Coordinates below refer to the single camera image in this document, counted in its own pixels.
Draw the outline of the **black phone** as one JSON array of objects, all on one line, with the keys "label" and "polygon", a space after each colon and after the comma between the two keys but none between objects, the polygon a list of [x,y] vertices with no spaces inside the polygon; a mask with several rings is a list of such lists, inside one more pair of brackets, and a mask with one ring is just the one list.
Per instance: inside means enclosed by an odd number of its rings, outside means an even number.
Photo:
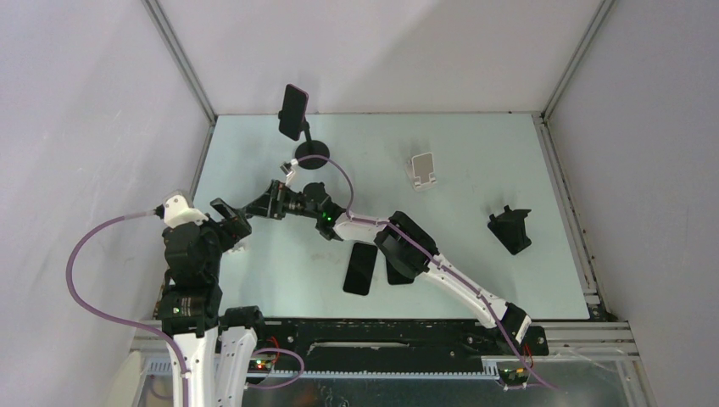
[{"label": "black phone", "polygon": [[414,278],[403,276],[393,267],[393,265],[388,260],[386,261],[386,270],[387,283],[391,286],[409,285],[414,282]]},{"label": "black phone", "polygon": [[343,291],[359,296],[367,296],[376,265],[378,248],[367,243],[355,243],[352,247],[347,272],[343,282]]}]

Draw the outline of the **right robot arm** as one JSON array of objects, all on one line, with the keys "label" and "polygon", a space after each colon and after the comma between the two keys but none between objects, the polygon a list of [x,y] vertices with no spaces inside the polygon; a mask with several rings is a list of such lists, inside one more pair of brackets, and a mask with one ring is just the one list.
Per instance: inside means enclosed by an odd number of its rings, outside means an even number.
[{"label": "right robot arm", "polygon": [[286,215],[313,219],[315,229],[327,240],[372,243],[400,275],[427,280],[469,308],[481,326],[493,332],[494,346],[501,353],[515,354],[527,343],[532,323],[527,312],[452,265],[435,240],[401,211],[387,218],[356,215],[334,203],[322,182],[294,192],[277,180],[243,209],[247,215],[272,220]]}]

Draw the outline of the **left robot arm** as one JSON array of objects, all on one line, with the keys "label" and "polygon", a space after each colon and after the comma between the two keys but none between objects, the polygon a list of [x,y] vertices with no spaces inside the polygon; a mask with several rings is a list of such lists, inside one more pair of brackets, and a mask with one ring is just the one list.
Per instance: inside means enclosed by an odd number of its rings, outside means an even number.
[{"label": "left robot arm", "polygon": [[159,301],[169,345],[176,406],[239,406],[251,356],[265,348],[268,331],[256,306],[220,310],[220,261],[252,232],[245,214],[217,198],[215,221],[183,192],[158,208],[168,265]]}]

